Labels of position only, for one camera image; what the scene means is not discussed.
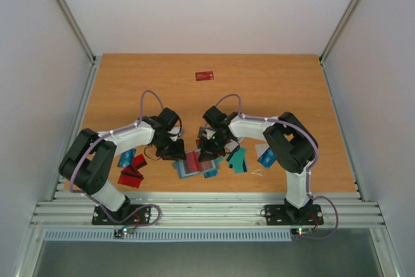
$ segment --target white wall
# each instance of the white wall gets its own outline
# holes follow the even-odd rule
[[[95,54],[321,54],[349,0],[66,0]]]
[[[0,0],[0,275],[45,200],[89,68],[55,0]]]
[[[415,0],[362,0],[327,61],[359,176],[415,272]]]

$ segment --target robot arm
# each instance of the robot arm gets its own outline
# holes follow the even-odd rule
[[[296,129],[273,122],[272,119],[252,120],[241,118],[236,112],[226,115],[212,106],[203,118],[215,130],[210,138],[200,138],[199,161],[212,160],[219,155],[224,156],[224,146],[229,140],[238,138],[254,138],[266,141],[276,155],[278,163],[287,174],[286,205],[294,214],[303,215],[313,203],[307,187],[306,166],[315,157],[314,149],[308,139]],[[292,114],[285,112],[278,120],[299,127],[306,132],[317,145],[316,140]]]
[[[93,157],[85,159],[76,173],[74,185],[91,196],[118,219],[124,219],[129,211],[130,200],[118,191],[108,180],[113,158],[136,146],[153,144],[156,156],[164,160],[185,159],[184,142],[178,134],[171,134],[178,115],[164,108],[159,116],[144,117],[140,124],[134,124],[125,131],[94,132],[82,130],[64,156],[59,173],[70,180],[81,157],[91,144],[104,137],[91,151]]]

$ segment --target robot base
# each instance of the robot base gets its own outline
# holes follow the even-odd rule
[[[267,225],[315,225],[316,222],[310,215],[317,220],[318,225],[324,224],[322,209],[318,204],[311,204],[307,207],[306,213],[297,217],[293,217],[292,211],[286,204],[267,204],[264,210]]]
[[[141,204],[131,204],[128,207],[128,213],[126,215],[129,215],[134,210],[136,210],[138,207],[142,206]],[[140,217],[140,224],[148,224],[150,221],[151,216],[151,208],[143,208],[137,211],[136,213]],[[114,219],[119,219],[116,214],[112,213]],[[131,216],[128,220],[125,220],[122,223],[114,223],[111,220],[109,220],[108,216],[105,214],[104,210],[101,209],[101,207],[95,207],[93,210],[93,217],[92,217],[92,225],[135,225],[137,223],[136,221],[137,217],[134,215]]]

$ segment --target wooden tabletop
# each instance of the wooden tabletop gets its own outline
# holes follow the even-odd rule
[[[214,80],[196,81],[195,73],[213,71]],[[275,54],[105,54],[83,128],[111,130],[139,117],[141,93],[155,91],[165,107],[174,110],[185,129],[185,149],[196,149],[198,129],[204,112],[220,98],[238,93],[243,112],[270,117],[292,112],[316,138],[320,161],[313,168],[312,191],[355,191],[324,75],[315,55]],[[237,110],[236,98],[226,99],[219,109]],[[160,106],[151,94],[145,97],[145,115],[158,115]],[[245,139],[248,172],[234,173],[220,163],[219,175],[179,179],[170,161],[147,159],[139,171],[144,180],[140,191],[264,191],[287,190],[285,171],[275,163],[265,169],[257,162],[255,145],[265,142]],[[137,148],[137,154],[143,147]],[[148,150],[149,156],[155,149]],[[111,182],[120,190],[136,188],[118,184],[118,158],[110,172]]]

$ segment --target mounting plate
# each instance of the mounting plate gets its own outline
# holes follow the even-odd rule
[[[141,207],[142,204],[132,204],[128,208],[128,214],[132,213],[138,207]],[[108,219],[107,215],[105,214],[104,210],[101,207],[95,207],[93,210],[94,214],[98,213],[98,216],[92,217],[92,225],[134,225],[137,223],[136,217],[131,216],[128,220],[122,223],[114,223]],[[143,208],[137,211],[136,213],[140,217],[140,224],[148,224],[151,217],[151,207]]]
[[[308,213],[297,223],[290,220],[286,210],[287,207],[284,204],[267,204],[264,206],[264,216],[267,220],[267,225],[315,225],[316,222],[310,218],[310,214],[316,218],[318,225],[324,224],[322,214],[320,214],[321,217],[318,216],[318,214],[322,212],[322,209],[318,204],[312,204]]]

